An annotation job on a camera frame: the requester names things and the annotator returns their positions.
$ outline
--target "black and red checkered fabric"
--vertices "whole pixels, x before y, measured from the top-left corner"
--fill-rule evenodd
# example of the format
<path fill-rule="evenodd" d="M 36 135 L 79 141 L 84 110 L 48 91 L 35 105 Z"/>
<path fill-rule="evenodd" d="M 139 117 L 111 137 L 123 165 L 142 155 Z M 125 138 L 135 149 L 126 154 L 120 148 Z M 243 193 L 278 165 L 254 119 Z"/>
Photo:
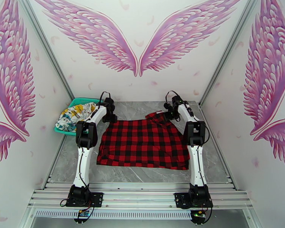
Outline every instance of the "black and red checkered fabric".
<path fill-rule="evenodd" d="M 189 153 L 183 136 L 163 112 L 145 120 L 119 120 L 104 132 L 98 165 L 188 169 Z"/>

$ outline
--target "gray marble surface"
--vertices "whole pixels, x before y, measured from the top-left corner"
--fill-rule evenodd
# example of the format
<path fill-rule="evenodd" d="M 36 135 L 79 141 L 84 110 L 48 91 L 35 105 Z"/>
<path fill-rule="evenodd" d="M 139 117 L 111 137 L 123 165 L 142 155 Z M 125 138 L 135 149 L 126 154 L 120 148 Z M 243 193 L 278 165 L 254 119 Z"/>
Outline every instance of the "gray marble surface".
<path fill-rule="evenodd" d="M 139 120 L 152 112 L 165 110 L 164 102 L 116 102 L 115 114 L 119 120 Z M 195 102 L 189 102 L 193 113 L 202 119 Z M 185 122 L 173 122 L 181 133 Z M 89 169 L 90 182 L 189 182 L 190 170 L 172 170 L 164 168 L 119 167 L 96 165 L 100 137 L 108 123 L 97 125 L 98 144 L 94 148 Z M 68 136 L 58 157 L 51 182 L 72 182 L 77 167 L 78 149 L 74 136 Z M 226 182 L 227 177 L 217 151 L 210 138 L 203 148 L 204 171 L 207 182 Z"/>

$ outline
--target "teal basket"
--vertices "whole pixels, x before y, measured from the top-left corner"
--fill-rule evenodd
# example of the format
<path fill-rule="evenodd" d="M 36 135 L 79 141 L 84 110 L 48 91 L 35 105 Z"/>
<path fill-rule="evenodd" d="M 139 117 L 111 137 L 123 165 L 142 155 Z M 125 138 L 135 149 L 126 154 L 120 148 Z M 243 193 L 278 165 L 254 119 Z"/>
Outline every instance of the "teal basket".
<path fill-rule="evenodd" d="M 73 101 L 71 102 L 71 104 L 68 106 L 68 108 L 73 107 L 75 105 L 85 105 L 87 103 L 98 103 L 99 99 L 93 99 L 93 98 L 75 98 L 73 99 Z M 62 131 L 60 129 L 57 129 L 56 127 L 54 127 L 54 131 L 58 132 L 58 133 L 63 133 L 65 135 L 70 135 L 70 136 L 76 136 L 76 132 L 67 132 L 67 131 Z"/>

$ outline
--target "pink angel wings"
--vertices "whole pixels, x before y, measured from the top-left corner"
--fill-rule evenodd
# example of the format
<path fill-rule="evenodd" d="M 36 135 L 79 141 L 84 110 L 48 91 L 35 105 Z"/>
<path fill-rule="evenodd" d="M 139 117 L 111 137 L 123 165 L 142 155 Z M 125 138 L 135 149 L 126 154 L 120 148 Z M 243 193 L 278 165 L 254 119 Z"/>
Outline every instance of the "pink angel wings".
<path fill-rule="evenodd" d="M 139 75 L 159 71 L 181 59 L 229 19 L 240 0 L 208 0 L 168 16 L 158 27 L 139 59 Z"/>
<path fill-rule="evenodd" d="M 142 76 L 147 69 L 167 68 L 197 47 L 230 17 L 240 0 L 208 0 L 168 16 L 155 31 L 139 63 L 121 30 L 106 15 L 64 0 L 35 1 L 46 9 L 50 22 L 102 64 Z"/>
<path fill-rule="evenodd" d="M 252 26 L 246 65 L 245 114 L 254 120 L 251 135 L 264 138 L 285 161 L 285 119 L 268 125 L 285 95 L 285 18 L 276 0 L 261 0 Z"/>
<path fill-rule="evenodd" d="M 29 42 L 15 0 L 5 0 L 0 11 L 0 107 L 11 124 L 0 122 L 0 160 L 10 143 L 29 136 L 25 122 L 34 114 L 33 73 Z"/>
<path fill-rule="evenodd" d="M 137 75 L 137 59 L 121 30 L 106 15 L 64 0 L 35 0 L 59 30 L 88 54 L 116 71 Z"/>

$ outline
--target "feather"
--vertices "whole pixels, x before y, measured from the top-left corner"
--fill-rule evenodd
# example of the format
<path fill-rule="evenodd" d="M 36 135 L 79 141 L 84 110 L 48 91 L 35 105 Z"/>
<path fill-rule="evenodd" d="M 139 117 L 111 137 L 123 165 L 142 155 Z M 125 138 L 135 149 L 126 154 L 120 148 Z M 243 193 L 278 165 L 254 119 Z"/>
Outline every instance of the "feather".
<path fill-rule="evenodd" d="M 26 141 L 25 138 L 10 125 L 0 122 L 0 161 L 8 155 L 8 148 L 15 140 Z"/>
<path fill-rule="evenodd" d="M 181 59 L 230 18 L 240 0 L 208 0 L 168 16 L 157 28 L 139 59 L 139 75 L 160 71 Z"/>
<path fill-rule="evenodd" d="M 249 44 L 244 108 L 253 135 L 272 121 L 285 95 L 285 18 L 276 0 L 261 0 Z"/>
<path fill-rule="evenodd" d="M 35 0 L 50 22 L 88 54 L 117 72 L 131 70 L 137 76 L 137 58 L 121 30 L 108 16 L 65 0 Z"/>
<path fill-rule="evenodd" d="M 285 163 L 285 119 L 269 124 L 260 132 L 254 141 L 259 139 L 269 141 L 273 147 L 273 155 Z"/>
<path fill-rule="evenodd" d="M 13 127 L 29 136 L 26 120 L 33 116 L 33 68 L 29 42 L 15 0 L 5 0 L 0 11 L 0 107 Z"/>

